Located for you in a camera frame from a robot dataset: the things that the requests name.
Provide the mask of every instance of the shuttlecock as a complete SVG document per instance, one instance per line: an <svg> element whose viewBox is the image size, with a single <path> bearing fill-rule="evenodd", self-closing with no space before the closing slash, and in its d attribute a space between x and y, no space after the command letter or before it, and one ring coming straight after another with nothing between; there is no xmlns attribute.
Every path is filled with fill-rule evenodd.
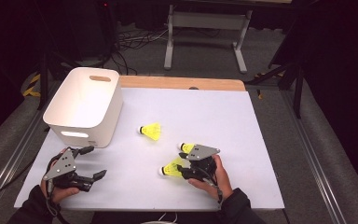
<svg viewBox="0 0 358 224"><path fill-rule="evenodd" d="M182 173L178 171L178 165L181 166L184 165L184 162L180 157L177 157L175 160L168 163L168 165L159 168L158 173L160 175L172 175L177 177L183 177Z"/></svg>
<svg viewBox="0 0 358 224"><path fill-rule="evenodd" d="M193 149L193 147L196 144L190 144L190 143L181 143L179 144L179 149L185 153L190 153L191 149Z"/></svg>
<svg viewBox="0 0 358 224"><path fill-rule="evenodd" d="M152 123L142 126L138 129L139 133L146 135L147 137L157 141L161 135L161 126L159 123Z"/></svg>

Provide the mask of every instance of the metal stand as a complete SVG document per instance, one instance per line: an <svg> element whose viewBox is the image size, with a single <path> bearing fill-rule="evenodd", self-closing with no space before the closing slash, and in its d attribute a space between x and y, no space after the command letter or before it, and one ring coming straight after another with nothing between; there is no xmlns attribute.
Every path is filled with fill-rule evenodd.
<svg viewBox="0 0 358 224"><path fill-rule="evenodd" d="M252 11L246 12L246 15L221 15L209 13L192 13L192 12L175 12L173 5L170 5L168 16L168 43L165 52L164 69L170 70L172 67L173 54L173 27L193 27L193 28L210 28L225 30L240 30L240 37L237 42L232 44L234 53L237 58L238 66L241 73L246 73L246 65L243 60L241 47L243 39L252 16Z"/></svg>

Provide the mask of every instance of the table leg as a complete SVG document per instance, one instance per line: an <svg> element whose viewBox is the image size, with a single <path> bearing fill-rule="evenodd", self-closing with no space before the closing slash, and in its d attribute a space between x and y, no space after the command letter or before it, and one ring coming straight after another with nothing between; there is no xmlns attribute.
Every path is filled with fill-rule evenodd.
<svg viewBox="0 0 358 224"><path fill-rule="evenodd" d="M240 38L238 42L232 43L232 47L234 48L234 53L237 58L238 67L240 68L241 73L247 72L245 61L243 60L243 56L241 52L241 47L242 47L243 39L245 38L246 35L246 31L248 30L251 17L252 17L252 10L249 10L246 12L246 16L243 17L243 23L242 23Z"/></svg>
<svg viewBox="0 0 358 224"><path fill-rule="evenodd" d="M170 12L168 15L168 43L167 43L167 51L165 52L165 63L164 69L170 70L172 66L172 54L173 54L173 5L170 5Z"/></svg>

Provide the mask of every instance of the gray carpet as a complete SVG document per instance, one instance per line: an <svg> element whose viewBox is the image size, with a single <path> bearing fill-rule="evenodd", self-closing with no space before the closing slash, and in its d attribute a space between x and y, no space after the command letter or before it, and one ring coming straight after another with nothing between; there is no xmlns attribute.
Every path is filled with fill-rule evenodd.
<svg viewBox="0 0 358 224"><path fill-rule="evenodd" d="M174 37L170 71L163 69L166 49L166 41L163 39L156 40L141 49L127 49L121 53L128 66L143 76L250 80L255 74L268 71L269 61L284 35L279 31L253 29L248 31L242 47L248 67L246 75L239 72L231 48L231 43L236 37L237 33L229 31L221 31L216 37L209 37L193 30L181 31ZM112 60L104 68L118 70ZM266 86L246 88L251 94L260 129L277 174L287 216L291 223L334 223L306 159L301 138L291 118L291 108L283 103L281 92L270 87L276 81L277 79L272 78L266 82L268 84ZM255 89L261 89L262 100L258 99ZM0 172L36 113L37 104L37 98L26 97L24 103L0 128ZM324 168L343 216L347 223L358 223L358 176L306 84L303 90L301 115L301 122ZM47 134L45 132L47 127L44 123L38 126L18 171L39 150ZM5 223L15 212L13 204L25 175L10 186L1 198L0 223ZM256 212L267 223L287 223L282 210ZM69 222L79 224L90 223L92 217L92 212L63 211L62 214Z"/></svg>

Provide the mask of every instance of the white tabletop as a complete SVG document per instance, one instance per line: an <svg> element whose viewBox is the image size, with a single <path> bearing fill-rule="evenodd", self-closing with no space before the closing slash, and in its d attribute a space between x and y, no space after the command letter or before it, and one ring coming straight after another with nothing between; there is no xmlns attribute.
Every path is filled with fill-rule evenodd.
<svg viewBox="0 0 358 224"><path fill-rule="evenodd" d="M217 202L183 178L158 169L178 156L179 143L217 147L231 186L241 188L252 207L284 208L282 195L246 91L190 91L122 88L124 105L108 147L76 158L76 172L92 177L107 170L90 192L62 202L72 210L213 211ZM137 133L158 122L161 137ZM38 185L49 160L67 147L50 131L15 202L20 207Z"/></svg>

